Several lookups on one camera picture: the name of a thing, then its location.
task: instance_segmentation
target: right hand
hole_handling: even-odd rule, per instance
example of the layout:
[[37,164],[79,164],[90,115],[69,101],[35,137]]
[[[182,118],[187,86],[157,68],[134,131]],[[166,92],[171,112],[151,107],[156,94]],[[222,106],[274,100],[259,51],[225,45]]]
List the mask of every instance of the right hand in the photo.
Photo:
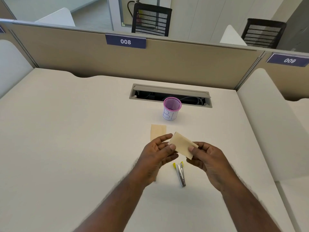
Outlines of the right hand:
[[205,142],[194,143],[198,148],[193,146],[188,148],[193,158],[187,159],[187,162],[205,171],[209,181],[218,191],[222,192],[226,184],[240,182],[219,148]]

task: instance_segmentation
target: desk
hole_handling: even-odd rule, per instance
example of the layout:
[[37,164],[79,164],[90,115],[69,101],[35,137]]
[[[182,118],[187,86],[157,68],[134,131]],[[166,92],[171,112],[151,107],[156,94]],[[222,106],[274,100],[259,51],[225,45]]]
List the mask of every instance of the desk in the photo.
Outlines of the desk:
[[[213,108],[129,99],[133,83],[208,91]],[[35,68],[0,100],[0,230],[68,232],[97,206],[149,142],[151,124],[218,146],[283,231],[294,231],[236,91]],[[180,156],[177,162],[184,161]],[[236,231],[200,169],[172,164],[148,186],[126,231]]]

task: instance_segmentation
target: left hand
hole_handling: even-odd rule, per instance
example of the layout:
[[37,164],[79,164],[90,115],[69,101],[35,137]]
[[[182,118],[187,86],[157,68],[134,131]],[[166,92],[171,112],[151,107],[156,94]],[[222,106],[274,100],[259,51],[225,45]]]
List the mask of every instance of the left hand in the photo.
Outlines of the left hand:
[[165,134],[157,137],[148,143],[141,152],[136,165],[131,173],[139,179],[144,186],[148,186],[156,180],[159,169],[166,163],[175,160],[178,157],[175,152],[174,144],[168,145],[164,142],[172,138],[172,134]]

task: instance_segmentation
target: black mesh chair back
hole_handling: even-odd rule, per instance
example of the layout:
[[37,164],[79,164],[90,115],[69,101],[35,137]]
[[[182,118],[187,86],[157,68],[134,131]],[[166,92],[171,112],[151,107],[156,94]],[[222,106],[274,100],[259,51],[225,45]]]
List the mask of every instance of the black mesh chair back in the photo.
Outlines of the black mesh chair back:
[[132,32],[168,36],[172,9],[135,3]]
[[265,19],[248,19],[241,38],[249,46],[276,49],[286,23]]

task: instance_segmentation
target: pen holder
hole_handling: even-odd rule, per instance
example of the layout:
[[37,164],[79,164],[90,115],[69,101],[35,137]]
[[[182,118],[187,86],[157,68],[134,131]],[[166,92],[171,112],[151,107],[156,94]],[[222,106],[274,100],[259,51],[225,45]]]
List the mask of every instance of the pen holder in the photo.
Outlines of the pen holder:
[[168,121],[175,120],[181,105],[181,101],[178,98],[168,97],[164,99],[164,110],[162,114],[163,118]]

